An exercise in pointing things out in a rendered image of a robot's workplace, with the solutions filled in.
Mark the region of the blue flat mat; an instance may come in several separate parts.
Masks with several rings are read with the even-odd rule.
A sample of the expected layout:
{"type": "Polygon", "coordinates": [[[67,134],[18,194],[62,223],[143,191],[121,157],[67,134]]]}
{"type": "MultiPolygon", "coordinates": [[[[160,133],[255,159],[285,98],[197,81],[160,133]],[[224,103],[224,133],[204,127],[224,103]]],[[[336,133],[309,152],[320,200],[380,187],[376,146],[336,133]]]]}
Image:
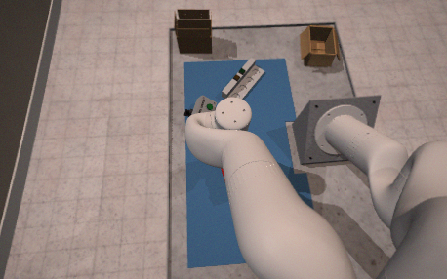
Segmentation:
{"type": "MultiPolygon", "coordinates": [[[[222,90],[248,60],[184,63],[184,105],[194,108],[202,95],[219,104],[222,90]]],[[[243,100],[251,107],[248,132],[266,145],[300,198],[313,209],[307,173],[294,174],[285,122],[296,112],[285,59],[256,60],[263,76],[243,100]]],[[[216,107],[217,107],[216,105],[216,107]]],[[[207,165],[185,141],[187,268],[246,263],[233,225],[221,168],[207,165]]]]}

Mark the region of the grey control panel with two buttons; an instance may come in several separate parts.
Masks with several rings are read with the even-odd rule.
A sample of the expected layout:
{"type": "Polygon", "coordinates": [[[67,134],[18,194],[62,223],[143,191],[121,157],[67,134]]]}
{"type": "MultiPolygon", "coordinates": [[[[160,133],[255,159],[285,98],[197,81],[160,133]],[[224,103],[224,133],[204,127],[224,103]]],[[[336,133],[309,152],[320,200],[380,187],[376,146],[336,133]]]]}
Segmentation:
{"type": "Polygon", "coordinates": [[[208,99],[205,96],[201,96],[196,100],[196,103],[194,105],[193,109],[185,110],[184,116],[190,116],[196,113],[202,113],[202,112],[211,112],[216,110],[217,103],[213,100],[208,99]]]}

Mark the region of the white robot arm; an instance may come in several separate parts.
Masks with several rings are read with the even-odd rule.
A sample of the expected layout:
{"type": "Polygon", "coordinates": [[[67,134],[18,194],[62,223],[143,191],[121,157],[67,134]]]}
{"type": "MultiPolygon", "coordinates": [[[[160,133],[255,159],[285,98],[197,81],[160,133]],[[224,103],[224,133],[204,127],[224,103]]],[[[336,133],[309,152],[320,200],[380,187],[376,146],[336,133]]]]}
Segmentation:
{"type": "MultiPolygon", "coordinates": [[[[335,229],[300,198],[264,142],[248,132],[250,105],[231,97],[215,111],[190,115],[185,140],[195,158],[223,169],[238,246],[255,275],[357,279],[335,229]]],[[[374,208],[396,248],[376,279],[447,279],[447,197],[437,197],[447,196],[447,141],[427,142],[408,159],[400,142],[368,126],[352,105],[328,110],[314,139],[368,178],[374,208]]]]}

